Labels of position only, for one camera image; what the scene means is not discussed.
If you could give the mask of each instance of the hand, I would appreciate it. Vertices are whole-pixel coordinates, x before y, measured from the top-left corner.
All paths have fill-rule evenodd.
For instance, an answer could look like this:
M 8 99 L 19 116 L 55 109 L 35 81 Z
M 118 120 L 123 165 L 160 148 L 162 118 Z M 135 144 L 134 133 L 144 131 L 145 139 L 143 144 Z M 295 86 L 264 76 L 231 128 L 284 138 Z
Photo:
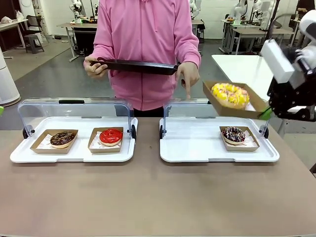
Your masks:
M 308 12 L 306 8 L 298 8 L 297 10 L 298 10 L 298 11 L 302 11 L 302 12 L 304 12 L 304 13 Z
M 187 91 L 187 99 L 191 98 L 191 86 L 195 85 L 199 80 L 198 67 L 195 63 L 184 62 L 178 67 L 176 74 L 176 80 L 178 81 L 181 74 L 184 76 L 184 79 L 181 80 L 181 85 Z
M 102 78 L 108 72 L 107 67 L 108 65 L 102 65 L 100 63 L 94 64 L 91 66 L 92 61 L 97 61 L 96 58 L 93 57 L 85 57 L 84 59 L 84 69 L 88 73 L 89 77 L 92 78 Z

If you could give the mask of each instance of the black tray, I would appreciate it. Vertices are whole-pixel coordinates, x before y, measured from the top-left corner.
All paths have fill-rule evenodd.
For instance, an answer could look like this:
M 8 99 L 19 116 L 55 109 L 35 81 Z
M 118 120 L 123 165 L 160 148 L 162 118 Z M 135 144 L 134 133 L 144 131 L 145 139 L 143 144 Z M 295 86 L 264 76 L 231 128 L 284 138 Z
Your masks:
M 101 65 L 108 65 L 108 69 L 127 71 L 135 73 L 147 73 L 158 75 L 173 75 L 177 70 L 177 65 L 160 64 L 160 63 L 145 63 L 138 61 L 126 61 L 126 60 L 105 60 L 98 58 L 98 61 L 92 61 L 91 65 L 100 63 Z

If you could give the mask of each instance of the desk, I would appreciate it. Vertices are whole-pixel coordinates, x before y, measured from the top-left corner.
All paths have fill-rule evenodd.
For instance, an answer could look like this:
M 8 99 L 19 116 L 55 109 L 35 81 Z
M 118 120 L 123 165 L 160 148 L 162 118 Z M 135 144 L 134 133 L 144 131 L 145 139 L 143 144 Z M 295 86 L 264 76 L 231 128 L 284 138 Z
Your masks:
M 290 46 L 292 47 L 292 46 L 293 46 L 293 43 L 294 43 L 294 41 L 295 41 L 295 39 L 296 39 L 297 33 L 298 33 L 298 31 L 299 31 L 299 25 L 300 25 L 301 20 L 300 20 L 300 19 L 293 19 L 293 20 L 291 20 L 291 21 L 295 22 L 294 36 L 293 36 L 293 38 L 292 38 L 292 40 L 291 40 L 291 44 L 290 44 Z
M 257 55 L 212 55 L 212 58 L 231 82 L 246 83 L 263 100 L 268 101 L 268 89 L 270 87 L 273 73 L 263 57 Z M 303 106 L 296 106 L 290 112 L 296 113 Z M 287 119 L 282 120 L 278 134 L 285 134 Z
M 73 46 L 72 40 L 70 38 L 68 28 L 94 28 L 94 29 L 97 29 L 97 26 L 98 26 L 98 24 L 94 24 L 94 23 L 93 24 L 92 23 L 75 23 L 75 24 L 64 23 L 64 24 L 61 24 L 61 25 L 57 26 L 57 27 L 61 27 L 61 28 L 65 28 L 66 29 L 68 41 L 69 41 L 69 44 L 70 44 L 71 53 L 73 55 L 73 57 L 71 59 L 69 59 L 69 62 L 72 62 L 75 59 L 77 59 L 79 57 L 79 55 L 75 54 L 74 46 Z
M 198 25 L 200 25 L 200 24 L 204 24 L 204 23 L 201 20 L 198 20 L 198 19 L 192 20 L 192 26 L 195 26 L 195 35 L 197 35 Z M 71 49 L 71 52 L 72 52 L 72 55 L 73 55 L 73 57 L 71 59 L 69 59 L 69 62 L 72 62 L 75 59 L 77 59 L 79 57 L 79 55 L 75 54 L 74 46 L 72 44 L 68 28 L 95 28 L 95 29 L 97 29 L 97 26 L 98 26 L 98 24 L 90 24 L 90 23 L 76 23 L 76 24 L 64 23 L 64 24 L 61 24 L 61 25 L 57 26 L 57 27 L 61 27 L 61 28 L 65 28 L 66 29 L 68 41 L 69 41 L 69 44 L 70 44 L 70 49 Z
M 6 236 L 300 236 L 316 233 L 316 179 L 270 128 L 268 163 L 166 163 L 159 120 L 140 118 L 125 163 L 13 164 L 0 131 Z
M 26 25 L 26 28 L 28 28 L 26 22 L 28 20 L 27 19 L 24 19 L 24 20 L 21 20 L 21 21 L 13 21 L 12 23 L 6 23 L 6 24 L 1 24 L 0 23 L 0 32 L 1 31 L 5 31 L 5 30 L 8 30 L 8 29 L 11 29 L 11 28 L 14 28 L 14 27 L 17 27 L 18 28 L 18 31 L 19 31 L 19 36 L 20 36 L 20 39 L 21 39 L 21 43 L 23 45 L 23 48 L 25 48 L 25 43 L 24 43 L 24 39 L 23 39 L 23 36 L 22 36 L 22 33 L 21 33 L 21 30 L 20 30 L 20 27 L 19 27 L 19 23 L 22 23 L 24 22 L 24 24 Z
M 219 47 L 219 50 L 222 51 L 223 53 L 228 53 L 231 54 L 233 53 L 234 49 L 234 42 L 235 42 L 235 36 L 236 32 L 233 31 L 233 29 L 236 28 L 259 28 L 260 26 L 254 26 L 251 24 L 246 24 L 246 25 L 233 25 L 232 22 L 227 21 L 227 20 L 221 20 L 224 22 L 224 33 L 222 37 L 222 46 Z
M 255 38 L 263 38 L 267 35 L 267 32 L 261 31 L 258 28 L 236 28 L 234 29 L 235 32 L 239 33 L 238 41 L 237 41 L 237 49 L 235 55 L 238 55 L 238 49 L 241 38 L 252 38 L 251 45 L 254 44 Z M 293 35 L 294 32 L 285 30 L 285 29 L 273 29 L 272 37 L 278 37 L 281 35 L 280 45 L 284 38 L 284 35 Z

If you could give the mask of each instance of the hoodie sleeve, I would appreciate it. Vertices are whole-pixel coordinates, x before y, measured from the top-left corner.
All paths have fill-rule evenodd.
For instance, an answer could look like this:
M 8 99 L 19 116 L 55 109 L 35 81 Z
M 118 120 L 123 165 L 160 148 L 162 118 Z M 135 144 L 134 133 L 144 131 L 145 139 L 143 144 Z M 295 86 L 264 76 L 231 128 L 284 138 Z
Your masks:
M 94 39 L 94 50 L 91 57 L 114 59 L 111 20 L 106 11 L 106 1 L 100 0 L 98 28 Z
M 198 38 L 192 32 L 190 5 L 188 0 L 176 0 L 174 40 L 175 55 L 183 62 L 193 62 L 199 68 L 201 56 L 198 53 Z

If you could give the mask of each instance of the black wheel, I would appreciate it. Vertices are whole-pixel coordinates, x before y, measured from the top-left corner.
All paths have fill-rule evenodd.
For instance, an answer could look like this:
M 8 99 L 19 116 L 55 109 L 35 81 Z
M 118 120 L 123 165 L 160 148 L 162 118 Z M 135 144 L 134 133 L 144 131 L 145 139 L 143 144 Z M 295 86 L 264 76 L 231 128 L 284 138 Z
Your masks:
M 137 134 L 136 134 L 135 125 L 132 125 L 132 138 L 134 138 L 135 141 L 137 140 Z
M 159 138 L 160 138 L 160 139 L 162 139 L 162 138 L 163 138 L 162 125 L 160 126 L 160 130 L 159 130 Z
M 25 128 L 23 129 L 22 133 L 23 133 L 24 139 L 27 139 L 29 137 L 27 132 L 26 132 L 26 130 L 25 130 Z
M 265 126 L 261 126 L 259 132 L 262 134 L 262 132 L 264 131 L 266 127 Z M 266 128 L 265 134 L 263 134 L 263 136 L 267 139 L 269 137 L 269 128 Z
M 264 134 L 264 137 L 267 139 L 269 137 L 269 128 L 266 129 L 266 132 Z

